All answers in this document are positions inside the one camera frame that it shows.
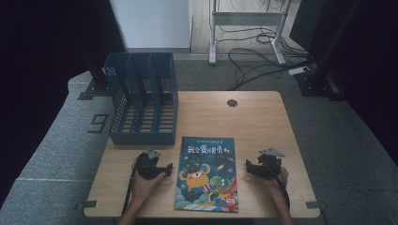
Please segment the black stand with slim post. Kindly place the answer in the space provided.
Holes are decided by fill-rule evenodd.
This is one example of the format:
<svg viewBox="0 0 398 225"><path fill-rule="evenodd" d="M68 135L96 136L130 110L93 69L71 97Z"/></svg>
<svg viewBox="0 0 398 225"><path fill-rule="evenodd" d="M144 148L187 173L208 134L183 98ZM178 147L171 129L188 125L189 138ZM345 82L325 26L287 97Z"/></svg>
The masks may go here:
<svg viewBox="0 0 398 225"><path fill-rule="evenodd" d="M92 77L91 82L84 92L82 92L79 100L92 100L95 97L108 97L110 95L105 74L100 66L97 66L93 58L89 55L84 57L85 64Z"/></svg>

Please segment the person's right hand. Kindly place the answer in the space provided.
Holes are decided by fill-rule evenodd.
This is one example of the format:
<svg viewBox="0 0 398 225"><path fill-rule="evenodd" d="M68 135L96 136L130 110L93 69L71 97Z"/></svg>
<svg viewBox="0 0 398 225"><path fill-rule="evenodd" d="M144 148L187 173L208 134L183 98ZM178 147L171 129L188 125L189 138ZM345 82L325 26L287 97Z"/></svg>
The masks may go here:
<svg viewBox="0 0 398 225"><path fill-rule="evenodd" d="M284 202L284 190L287 185L288 171L281 167L281 173L277 179L267 180L263 179L262 183L267 193L271 196L274 202Z"/></svg>

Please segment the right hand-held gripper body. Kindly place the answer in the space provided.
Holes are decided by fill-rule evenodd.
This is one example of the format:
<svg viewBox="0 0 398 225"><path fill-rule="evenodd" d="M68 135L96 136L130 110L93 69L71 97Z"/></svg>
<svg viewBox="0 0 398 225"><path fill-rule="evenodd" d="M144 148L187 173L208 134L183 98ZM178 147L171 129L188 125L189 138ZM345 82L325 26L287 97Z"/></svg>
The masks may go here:
<svg viewBox="0 0 398 225"><path fill-rule="evenodd" d="M259 153L260 175L266 179L274 179L281 173L284 153L275 148L260 150Z"/></svg>

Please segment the black stand with wide base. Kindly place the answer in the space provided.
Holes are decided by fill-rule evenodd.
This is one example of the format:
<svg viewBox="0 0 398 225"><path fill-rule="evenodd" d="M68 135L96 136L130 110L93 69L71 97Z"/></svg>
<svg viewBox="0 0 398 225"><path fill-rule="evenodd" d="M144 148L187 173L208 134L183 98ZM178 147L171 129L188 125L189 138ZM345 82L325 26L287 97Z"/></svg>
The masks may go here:
<svg viewBox="0 0 398 225"><path fill-rule="evenodd" d="M310 54L314 70L296 76L304 97L343 100L332 68L338 47L362 0L303 0L292 28L294 40Z"/></svg>

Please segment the white board panel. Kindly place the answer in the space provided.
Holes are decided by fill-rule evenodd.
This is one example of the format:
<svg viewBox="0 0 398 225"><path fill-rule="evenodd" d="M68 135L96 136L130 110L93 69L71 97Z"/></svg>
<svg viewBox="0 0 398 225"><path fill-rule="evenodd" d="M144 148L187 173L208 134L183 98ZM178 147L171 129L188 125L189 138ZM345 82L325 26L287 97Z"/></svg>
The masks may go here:
<svg viewBox="0 0 398 225"><path fill-rule="evenodd" d="M189 51L187 0L110 0L110 3L127 52Z"/></svg>

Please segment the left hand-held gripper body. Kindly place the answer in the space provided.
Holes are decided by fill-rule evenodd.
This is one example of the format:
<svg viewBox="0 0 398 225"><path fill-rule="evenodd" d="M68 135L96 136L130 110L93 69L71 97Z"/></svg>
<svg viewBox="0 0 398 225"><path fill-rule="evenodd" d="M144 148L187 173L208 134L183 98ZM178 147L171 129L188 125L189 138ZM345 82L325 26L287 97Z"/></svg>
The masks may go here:
<svg viewBox="0 0 398 225"><path fill-rule="evenodd" d="M159 174L165 173L165 168L157 167L160 155L161 153L151 149L141 153L136 160L136 172L147 180L151 180Z"/></svg>

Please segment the person's left hand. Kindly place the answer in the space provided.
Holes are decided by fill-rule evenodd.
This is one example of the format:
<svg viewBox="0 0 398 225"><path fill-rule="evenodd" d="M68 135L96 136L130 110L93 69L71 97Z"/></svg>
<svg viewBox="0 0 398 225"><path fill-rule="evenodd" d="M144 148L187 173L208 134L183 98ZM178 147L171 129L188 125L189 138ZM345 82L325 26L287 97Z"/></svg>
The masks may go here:
<svg viewBox="0 0 398 225"><path fill-rule="evenodd" d="M157 177L147 180L144 179L138 172L135 173L132 179L131 197L132 199L144 199L145 201L151 196L155 186L165 177L164 174L159 174Z"/></svg>

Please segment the white power strip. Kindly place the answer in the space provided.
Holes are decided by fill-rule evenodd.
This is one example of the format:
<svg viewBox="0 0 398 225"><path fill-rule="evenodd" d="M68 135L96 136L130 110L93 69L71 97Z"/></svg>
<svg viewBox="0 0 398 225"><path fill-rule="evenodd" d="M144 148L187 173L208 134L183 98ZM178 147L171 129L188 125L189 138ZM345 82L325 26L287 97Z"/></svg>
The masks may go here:
<svg viewBox="0 0 398 225"><path fill-rule="evenodd" d="M309 72L309 71L310 71L310 69L308 67L297 67L297 68L289 69L288 74L290 76L294 76L294 75Z"/></svg>

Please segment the blue cartoon picture book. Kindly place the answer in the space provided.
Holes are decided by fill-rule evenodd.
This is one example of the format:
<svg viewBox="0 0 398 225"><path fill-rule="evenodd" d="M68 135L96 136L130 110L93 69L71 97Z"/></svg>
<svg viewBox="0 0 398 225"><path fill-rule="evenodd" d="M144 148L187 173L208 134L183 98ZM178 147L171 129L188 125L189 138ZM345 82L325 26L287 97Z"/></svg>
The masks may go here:
<svg viewBox="0 0 398 225"><path fill-rule="evenodd" d="M174 208L238 212L233 138L182 138Z"/></svg>

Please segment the white metal stand frame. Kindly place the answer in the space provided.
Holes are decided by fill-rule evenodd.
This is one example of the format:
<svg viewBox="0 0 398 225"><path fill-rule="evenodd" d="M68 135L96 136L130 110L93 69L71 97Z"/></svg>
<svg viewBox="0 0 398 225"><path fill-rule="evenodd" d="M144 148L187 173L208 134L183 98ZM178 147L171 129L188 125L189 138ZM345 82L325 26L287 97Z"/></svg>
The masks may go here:
<svg viewBox="0 0 398 225"><path fill-rule="evenodd" d="M216 64L216 26L217 25L257 25L257 26L274 26L277 28L275 38L270 42L272 50L280 65L285 64L285 59L280 48L280 40L282 38L283 28L288 16L288 11L292 0L285 0L283 10L281 12L219 12L217 10L218 0L209 0L210 4L210 43L209 58L210 65Z"/></svg>

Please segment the blue plastic file rack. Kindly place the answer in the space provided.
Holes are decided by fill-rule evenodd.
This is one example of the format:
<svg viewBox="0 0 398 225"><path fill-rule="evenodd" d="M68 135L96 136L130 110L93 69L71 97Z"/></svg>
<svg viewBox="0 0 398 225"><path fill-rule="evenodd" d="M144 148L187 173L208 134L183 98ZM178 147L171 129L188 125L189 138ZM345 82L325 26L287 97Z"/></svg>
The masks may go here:
<svg viewBox="0 0 398 225"><path fill-rule="evenodd" d="M104 65L115 107L116 145L173 145L178 93L170 52L113 52Z"/></svg>

